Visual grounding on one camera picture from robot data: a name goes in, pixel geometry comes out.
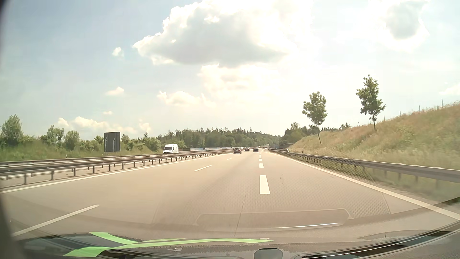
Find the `asphalt road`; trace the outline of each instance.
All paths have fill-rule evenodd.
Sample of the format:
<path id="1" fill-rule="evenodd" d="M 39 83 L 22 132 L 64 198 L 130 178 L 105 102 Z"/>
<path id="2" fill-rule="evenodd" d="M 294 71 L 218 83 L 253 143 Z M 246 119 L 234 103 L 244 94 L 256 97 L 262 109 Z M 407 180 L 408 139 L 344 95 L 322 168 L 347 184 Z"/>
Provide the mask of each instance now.
<path id="1" fill-rule="evenodd" d="M 339 242 L 389 231 L 422 232 L 460 219 L 263 149 L 0 193 L 18 239 L 99 231 L 142 240 L 289 237 Z"/>

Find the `grassy embankment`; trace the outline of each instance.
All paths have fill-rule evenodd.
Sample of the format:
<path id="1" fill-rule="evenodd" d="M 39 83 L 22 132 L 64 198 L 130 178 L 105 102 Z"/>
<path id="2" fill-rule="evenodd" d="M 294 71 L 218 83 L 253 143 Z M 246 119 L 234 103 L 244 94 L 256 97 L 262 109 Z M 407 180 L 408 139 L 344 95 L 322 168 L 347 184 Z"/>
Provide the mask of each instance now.
<path id="1" fill-rule="evenodd" d="M 126 150 L 124 144 L 121 144 L 121 152 L 104 153 L 104 148 L 101 146 L 99 151 L 78 149 L 69 151 L 64 148 L 57 148 L 44 144 L 41 141 L 33 141 L 27 144 L 19 144 L 17 147 L 0 148 L 0 161 L 15 161 L 15 160 L 37 160 L 37 159 L 59 159 L 78 157 L 98 157 L 98 156 L 118 156 L 118 155 L 139 155 L 139 154 L 154 154 L 148 148 L 142 151 L 134 148 L 133 150 Z"/>
<path id="2" fill-rule="evenodd" d="M 422 112 L 372 125 L 344 131 L 322 132 L 322 145 L 316 135 L 304 137 L 293 144 L 290 152 L 374 160 L 408 165 L 423 165 L 460 170 L 460 105 L 435 107 Z M 350 168 L 332 169 L 356 174 Z M 448 200 L 460 196 L 460 184 L 429 178 L 366 169 L 361 177 L 384 182 L 399 189 L 423 194 L 429 198 Z"/>

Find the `hillside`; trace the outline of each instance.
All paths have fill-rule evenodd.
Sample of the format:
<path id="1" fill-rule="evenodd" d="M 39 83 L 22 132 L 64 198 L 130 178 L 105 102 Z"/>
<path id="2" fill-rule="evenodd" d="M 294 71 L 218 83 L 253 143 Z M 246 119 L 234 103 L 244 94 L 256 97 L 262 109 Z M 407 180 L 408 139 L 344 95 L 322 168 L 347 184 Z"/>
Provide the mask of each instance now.
<path id="1" fill-rule="evenodd" d="M 460 170 L 460 104 L 403 114 L 372 125 L 322 131 L 289 148 L 307 154 Z"/>

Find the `blue sky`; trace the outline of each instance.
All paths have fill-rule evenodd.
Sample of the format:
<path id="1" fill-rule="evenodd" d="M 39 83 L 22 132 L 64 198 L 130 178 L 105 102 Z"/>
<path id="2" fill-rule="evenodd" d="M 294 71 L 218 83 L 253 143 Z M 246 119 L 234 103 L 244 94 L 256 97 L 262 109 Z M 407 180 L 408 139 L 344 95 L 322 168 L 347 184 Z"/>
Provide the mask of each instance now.
<path id="1" fill-rule="evenodd" d="M 302 105 L 318 90 L 323 126 L 368 123 L 355 95 L 367 74 L 387 104 L 379 119 L 460 99 L 458 1 L 192 3 L 10 1 L 0 120 L 82 138 L 216 126 L 282 135 L 310 124 Z"/>

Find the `guardrail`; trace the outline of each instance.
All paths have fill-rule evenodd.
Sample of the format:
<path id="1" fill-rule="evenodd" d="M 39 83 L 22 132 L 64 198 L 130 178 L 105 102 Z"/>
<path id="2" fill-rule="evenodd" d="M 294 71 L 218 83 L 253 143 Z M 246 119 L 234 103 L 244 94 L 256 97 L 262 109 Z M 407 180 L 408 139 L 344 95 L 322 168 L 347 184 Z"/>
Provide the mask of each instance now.
<path id="1" fill-rule="evenodd" d="M 288 152 L 286 149 L 280 150 L 269 148 L 269 151 L 302 160 L 310 164 L 319 166 L 323 165 L 325 167 L 336 168 L 338 170 L 340 170 L 343 164 L 347 164 L 353 165 L 355 170 L 357 170 L 357 167 L 362 167 L 363 170 L 365 168 L 382 170 L 385 172 L 385 175 L 387 171 L 396 172 L 398 173 L 399 180 L 401 179 L 401 174 L 407 174 L 415 176 L 416 181 L 418 181 L 418 177 L 425 177 L 435 180 L 460 183 L 460 170 L 455 169 L 292 153 Z"/>
<path id="2" fill-rule="evenodd" d="M 118 157 L 118 158 L 111 158 L 111 159 L 102 159 L 102 160 L 90 160 L 90 161 L 62 161 L 62 162 L 55 162 L 55 163 L 39 163 L 39 164 L 32 164 L 32 165 L 12 165 L 8 167 L 0 167 L 0 177 L 6 177 L 11 175 L 22 175 L 24 176 L 24 184 L 27 183 L 27 174 L 33 174 L 37 172 L 50 172 L 51 179 L 54 178 L 54 173 L 57 170 L 65 170 L 71 169 L 76 176 L 76 169 L 82 167 L 92 167 L 92 173 L 95 173 L 96 166 L 109 166 L 109 171 L 111 171 L 111 165 L 121 164 L 121 169 L 125 168 L 126 163 L 133 163 L 133 167 L 136 167 L 136 162 L 142 162 L 145 165 L 146 161 L 153 162 L 158 161 L 160 164 L 164 160 L 165 163 L 170 161 L 172 162 L 173 159 L 178 160 L 186 160 L 186 159 L 193 159 L 205 156 L 213 156 L 217 154 L 231 152 L 233 149 L 217 149 L 217 150 L 209 150 L 203 152 L 193 152 L 193 153 L 176 153 L 176 154 L 169 154 L 169 155 L 150 155 L 144 157 Z"/>
<path id="3" fill-rule="evenodd" d="M 211 149 L 211 150 L 193 150 L 193 151 L 183 151 L 184 153 L 196 153 L 196 152 L 209 152 L 221 149 Z M 58 158 L 58 159 L 40 159 L 40 160 L 17 160 L 17 161 L 1 161 L 0 168 L 2 166 L 10 166 L 14 164 L 34 164 L 34 163 L 52 163 L 52 162 L 72 162 L 79 160 L 102 160 L 102 159 L 115 159 L 115 158 L 130 158 L 130 157 L 148 157 L 152 155 L 164 156 L 168 154 L 141 154 L 141 155 L 122 155 L 122 156 L 101 156 L 101 157 L 84 157 L 84 158 Z"/>

